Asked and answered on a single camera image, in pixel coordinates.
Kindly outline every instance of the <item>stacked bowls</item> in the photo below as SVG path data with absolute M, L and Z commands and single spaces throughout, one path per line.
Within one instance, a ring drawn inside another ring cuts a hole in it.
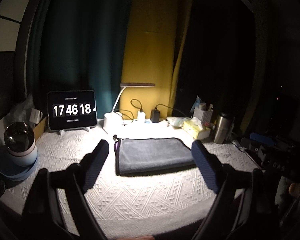
M 26 179 L 35 169 L 38 150 L 32 128 L 15 122 L 4 133 L 5 147 L 0 151 L 0 173 L 10 180 Z

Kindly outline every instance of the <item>gray towel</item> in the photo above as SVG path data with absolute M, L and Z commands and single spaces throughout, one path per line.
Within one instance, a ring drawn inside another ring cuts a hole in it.
M 118 139 L 117 175 L 194 166 L 191 150 L 178 138 Z

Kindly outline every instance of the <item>blue plate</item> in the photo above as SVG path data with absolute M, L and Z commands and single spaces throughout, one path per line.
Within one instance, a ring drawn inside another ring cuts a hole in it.
M 0 173 L 12 181 L 28 178 L 37 166 L 38 157 L 31 166 L 20 167 L 9 158 L 8 154 L 10 153 L 5 147 L 0 148 Z

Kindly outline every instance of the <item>white tablecloth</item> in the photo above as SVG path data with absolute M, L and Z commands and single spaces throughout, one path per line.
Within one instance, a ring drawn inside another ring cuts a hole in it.
M 191 147 L 193 138 L 182 129 L 161 124 L 126 125 L 119 138 L 180 138 Z M 93 187 L 85 195 L 96 220 L 108 238 L 154 235 L 188 225 L 204 218 L 215 194 L 209 190 L 197 168 L 175 173 L 120 177 L 115 174 L 113 135 L 101 126 L 66 131 L 64 135 L 44 133 L 37 142 L 39 162 L 34 173 L 16 187 L 6 190 L 1 200 L 21 214 L 31 184 L 41 168 L 62 170 L 79 162 L 101 139 L 109 142 L 109 156 Z M 252 171 L 254 162 L 234 145 L 205 143 L 210 153 L 235 169 Z M 59 190 L 62 211 L 70 232 L 77 233 L 66 196 Z

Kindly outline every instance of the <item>clock digit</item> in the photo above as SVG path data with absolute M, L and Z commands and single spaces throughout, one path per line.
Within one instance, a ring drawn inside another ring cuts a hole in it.
M 76 115 L 78 113 L 77 105 L 72 105 L 72 113 Z
M 57 106 L 54 106 L 54 107 L 53 107 L 53 110 L 55 110 L 55 111 L 56 111 L 56 116 L 58 116 L 58 110 L 57 110 Z
M 60 116 L 62 115 L 62 112 L 63 112 L 63 108 L 65 107 L 64 105 L 61 105 L 61 106 L 59 106 L 60 108 L 61 108 L 61 111 L 60 111 Z
M 90 114 L 90 113 L 91 113 L 90 104 L 86 104 L 86 114 Z
M 84 107 L 83 107 L 83 104 L 80 105 L 80 108 L 81 108 L 81 113 L 84 114 Z
M 71 105 L 68 105 L 67 110 L 66 110 L 66 113 L 69 114 L 69 115 L 72 114 L 72 111 L 71 111 Z

